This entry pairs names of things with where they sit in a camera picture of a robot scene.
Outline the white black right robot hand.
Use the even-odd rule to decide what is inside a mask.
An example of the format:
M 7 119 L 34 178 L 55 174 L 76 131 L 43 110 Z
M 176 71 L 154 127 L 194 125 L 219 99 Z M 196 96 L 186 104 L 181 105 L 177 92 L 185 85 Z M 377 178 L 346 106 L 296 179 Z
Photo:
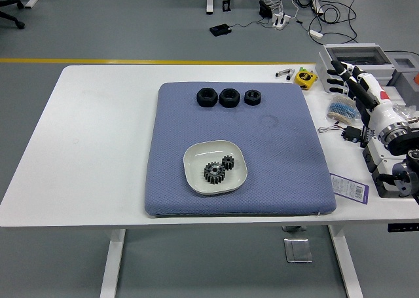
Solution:
M 383 144 L 410 133 L 409 124 L 394 111 L 390 97 L 372 74 L 338 60 L 333 60 L 331 65 L 333 69 L 328 73 L 342 79 L 341 85 L 355 98 L 363 124 L 373 130 Z

